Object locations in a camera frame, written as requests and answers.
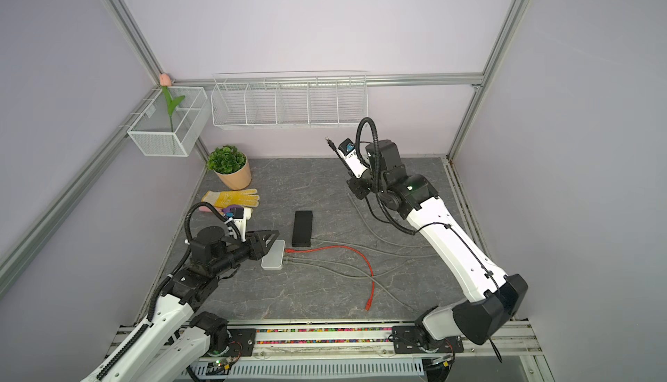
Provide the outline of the white network switch box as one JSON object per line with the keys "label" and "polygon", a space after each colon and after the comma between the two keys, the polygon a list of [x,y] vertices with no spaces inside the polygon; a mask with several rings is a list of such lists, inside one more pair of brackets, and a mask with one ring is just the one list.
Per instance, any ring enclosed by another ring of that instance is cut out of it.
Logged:
{"label": "white network switch box", "polygon": [[265,271],[279,271],[283,269],[283,259],[286,249],[284,239],[277,239],[262,258],[262,269]]}

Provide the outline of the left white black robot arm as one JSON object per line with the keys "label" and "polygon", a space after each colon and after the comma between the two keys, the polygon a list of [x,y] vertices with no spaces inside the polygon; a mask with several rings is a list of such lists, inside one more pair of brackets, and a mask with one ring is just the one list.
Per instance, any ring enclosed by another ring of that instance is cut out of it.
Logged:
{"label": "left white black robot arm", "polygon": [[149,304],[147,316],[86,381],[172,381],[205,353],[230,344],[228,322],[197,312],[222,274],[266,256],[280,232],[251,231],[244,241],[220,227],[206,227],[189,248],[194,261],[171,274]]}

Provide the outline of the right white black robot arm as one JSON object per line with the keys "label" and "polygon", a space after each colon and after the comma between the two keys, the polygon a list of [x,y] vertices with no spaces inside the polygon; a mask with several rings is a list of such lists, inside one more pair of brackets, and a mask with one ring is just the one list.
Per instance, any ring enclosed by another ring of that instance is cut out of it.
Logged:
{"label": "right white black robot arm", "polygon": [[459,283],[464,300],[434,307],[420,316],[419,342],[425,349],[451,336],[464,336],[481,346],[517,313],[528,284],[519,274],[509,275],[496,265],[449,213],[438,191],[421,174],[408,174],[390,140],[369,144],[360,155],[352,140],[335,147],[359,200],[374,194],[383,211],[406,220],[407,230],[423,236]]}

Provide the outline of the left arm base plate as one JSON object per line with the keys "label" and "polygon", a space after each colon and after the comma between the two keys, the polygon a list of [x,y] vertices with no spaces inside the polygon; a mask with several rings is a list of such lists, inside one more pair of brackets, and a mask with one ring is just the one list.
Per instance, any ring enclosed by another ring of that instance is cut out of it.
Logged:
{"label": "left arm base plate", "polygon": [[255,347],[255,328],[231,328],[210,337],[209,357],[250,357]]}

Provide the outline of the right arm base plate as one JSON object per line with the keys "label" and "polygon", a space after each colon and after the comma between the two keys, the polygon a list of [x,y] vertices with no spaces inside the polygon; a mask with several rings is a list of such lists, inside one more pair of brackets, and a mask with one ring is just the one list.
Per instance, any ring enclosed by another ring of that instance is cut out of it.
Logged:
{"label": "right arm base plate", "polygon": [[393,344],[397,354],[464,352],[460,336],[434,340],[425,330],[415,325],[394,326],[387,340]]}

